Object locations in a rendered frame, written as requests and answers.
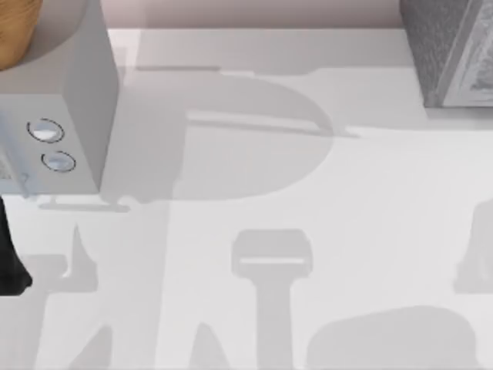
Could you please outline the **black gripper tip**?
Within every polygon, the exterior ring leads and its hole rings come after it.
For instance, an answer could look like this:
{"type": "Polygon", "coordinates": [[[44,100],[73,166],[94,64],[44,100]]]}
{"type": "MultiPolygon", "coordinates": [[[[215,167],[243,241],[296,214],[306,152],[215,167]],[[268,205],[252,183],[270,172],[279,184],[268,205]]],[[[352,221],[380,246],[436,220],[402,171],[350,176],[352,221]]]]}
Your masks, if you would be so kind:
{"type": "Polygon", "coordinates": [[[20,296],[32,286],[32,276],[19,258],[0,196],[0,297],[20,296]]]}

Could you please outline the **small round microwave knob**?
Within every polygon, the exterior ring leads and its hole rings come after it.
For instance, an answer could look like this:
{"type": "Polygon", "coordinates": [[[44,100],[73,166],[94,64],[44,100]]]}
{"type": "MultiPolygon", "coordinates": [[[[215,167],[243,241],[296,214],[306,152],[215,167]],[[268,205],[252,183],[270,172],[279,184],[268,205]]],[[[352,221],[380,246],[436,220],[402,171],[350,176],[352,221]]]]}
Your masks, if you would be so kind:
{"type": "Polygon", "coordinates": [[[68,173],[76,167],[75,158],[63,151],[43,153],[41,161],[46,168],[58,173],[68,173]]]}

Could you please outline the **large round microwave knob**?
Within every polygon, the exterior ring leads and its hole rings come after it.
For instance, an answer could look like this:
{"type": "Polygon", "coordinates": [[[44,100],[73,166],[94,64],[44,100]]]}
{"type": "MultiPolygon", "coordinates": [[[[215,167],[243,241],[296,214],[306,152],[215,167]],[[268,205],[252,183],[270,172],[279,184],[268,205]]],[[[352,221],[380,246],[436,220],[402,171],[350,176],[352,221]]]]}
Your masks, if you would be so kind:
{"type": "Polygon", "coordinates": [[[57,143],[65,136],[62,126],[46,118],[27,122],[26,129],[32,138],[42,143],[57,143]]]}

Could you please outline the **brown wooden bowl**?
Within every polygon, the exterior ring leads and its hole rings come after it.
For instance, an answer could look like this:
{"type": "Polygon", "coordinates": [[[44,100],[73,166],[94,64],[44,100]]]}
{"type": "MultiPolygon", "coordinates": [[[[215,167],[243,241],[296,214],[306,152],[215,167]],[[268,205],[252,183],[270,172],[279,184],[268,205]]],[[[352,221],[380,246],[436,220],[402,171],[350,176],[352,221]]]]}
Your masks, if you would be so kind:
{"type": "Polygon", "coordinates": [[[43,0],[0,0],[0,71],[16,66],[27,53],[43,0]]]}

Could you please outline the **pale microwave oven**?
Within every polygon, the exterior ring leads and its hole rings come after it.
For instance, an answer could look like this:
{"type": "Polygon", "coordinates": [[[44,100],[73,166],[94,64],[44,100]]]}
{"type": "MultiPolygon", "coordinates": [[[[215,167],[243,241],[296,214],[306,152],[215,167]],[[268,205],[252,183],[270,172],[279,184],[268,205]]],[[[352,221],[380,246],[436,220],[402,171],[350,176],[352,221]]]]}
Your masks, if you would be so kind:
{"type": "Polygon", "coordinates": [[[43,0],[22,60],[0,71],[0,196],[98,193],[119,98],[119,74],[101,0],[43,0]],[[32,138],[27,122],[56,121],[57,143],[32,138]],[[68,173],[43,153],[75,158],[68,173]]]}

